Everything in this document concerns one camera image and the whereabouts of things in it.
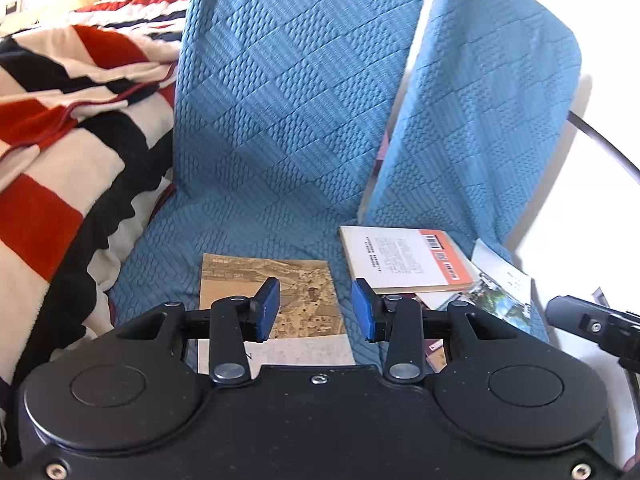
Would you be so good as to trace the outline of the beige book orange stripe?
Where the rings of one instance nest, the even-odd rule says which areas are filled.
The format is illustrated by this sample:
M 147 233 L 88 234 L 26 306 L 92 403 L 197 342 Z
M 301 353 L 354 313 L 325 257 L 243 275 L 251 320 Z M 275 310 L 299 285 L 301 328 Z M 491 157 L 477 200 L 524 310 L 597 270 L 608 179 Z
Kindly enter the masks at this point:
M 444 231 L 341 226 L 350 275 L 379 295 L 466 292 L 480 281 L 475 266 Z

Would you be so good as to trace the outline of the brown map cover book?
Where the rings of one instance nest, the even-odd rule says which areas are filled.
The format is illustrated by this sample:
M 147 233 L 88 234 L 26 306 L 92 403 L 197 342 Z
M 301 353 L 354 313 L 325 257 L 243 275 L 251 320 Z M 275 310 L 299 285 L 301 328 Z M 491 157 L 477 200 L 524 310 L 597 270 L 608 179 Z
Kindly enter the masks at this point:
M 280 309 L 269 339 L 248 342 L 250 374 L 265 365 L 352 365 L 344 318 L 329 265 L 322 260 L 273 260 L 205 254 L 200 307 L 230 296 L 251 297 L 267 278 L 280 282 Z

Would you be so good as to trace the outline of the landscape photo notebook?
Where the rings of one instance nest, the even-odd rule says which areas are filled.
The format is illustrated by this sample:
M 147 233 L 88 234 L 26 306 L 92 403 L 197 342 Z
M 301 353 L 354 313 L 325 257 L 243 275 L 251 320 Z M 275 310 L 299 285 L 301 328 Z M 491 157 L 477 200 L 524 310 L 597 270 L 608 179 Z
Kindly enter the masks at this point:
M 450 301 L 464 300 L 525 333 L 533 333 L 532 279 L 479 238 L 471 263 L 480 280 L 470 290 L 419 292 L 416 298 L 431 310 L 445 310 Z

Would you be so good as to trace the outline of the blue textured sofa cover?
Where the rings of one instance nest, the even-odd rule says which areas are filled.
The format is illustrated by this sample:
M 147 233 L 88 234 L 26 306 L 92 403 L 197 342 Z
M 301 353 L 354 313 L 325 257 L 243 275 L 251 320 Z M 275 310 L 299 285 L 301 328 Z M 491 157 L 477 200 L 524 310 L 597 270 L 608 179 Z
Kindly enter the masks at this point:
M 323 260 L 359 364 L 343 224 L 436 229 L 506 252 L 578 85 L 572 31 L 536 0 L 190 0 L 176 192 L 111 289 L 125 323 L 198 306 L 205 254 Z

